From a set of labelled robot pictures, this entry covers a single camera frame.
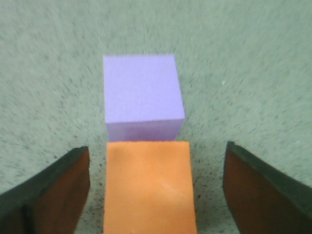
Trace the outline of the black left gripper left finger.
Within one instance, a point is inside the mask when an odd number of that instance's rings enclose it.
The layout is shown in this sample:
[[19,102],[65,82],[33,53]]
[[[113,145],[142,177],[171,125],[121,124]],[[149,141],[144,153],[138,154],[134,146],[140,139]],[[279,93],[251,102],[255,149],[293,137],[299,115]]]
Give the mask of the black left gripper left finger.
[[90,189],[87,146],[0,195],[2,234],[73,234]]

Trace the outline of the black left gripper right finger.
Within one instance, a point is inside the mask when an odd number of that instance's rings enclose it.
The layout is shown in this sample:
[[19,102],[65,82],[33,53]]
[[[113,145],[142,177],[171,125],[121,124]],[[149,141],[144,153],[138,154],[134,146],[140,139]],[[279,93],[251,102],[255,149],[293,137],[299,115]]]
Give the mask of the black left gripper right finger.
[[312,189],[229,141],[223,191],[241,234],[310,234]]

